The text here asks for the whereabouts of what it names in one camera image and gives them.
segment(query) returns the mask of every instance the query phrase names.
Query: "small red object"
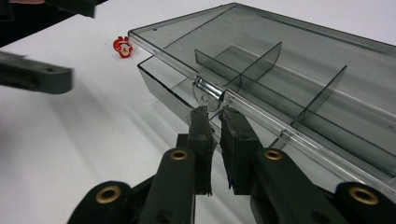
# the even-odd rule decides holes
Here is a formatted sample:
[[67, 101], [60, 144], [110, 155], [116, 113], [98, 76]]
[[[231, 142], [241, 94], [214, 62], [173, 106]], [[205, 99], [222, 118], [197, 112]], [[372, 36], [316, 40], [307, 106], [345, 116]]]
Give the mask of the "small red object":
[[119, 36], [119, 38], [113, 42], [113, 48], [116, 52], [120, 54], [121, 58], [130, 57], [132, 50], [134, 49], [129, 43], [127, 36], [125, 36], [124, 38], [122, 38], [122, 36]]

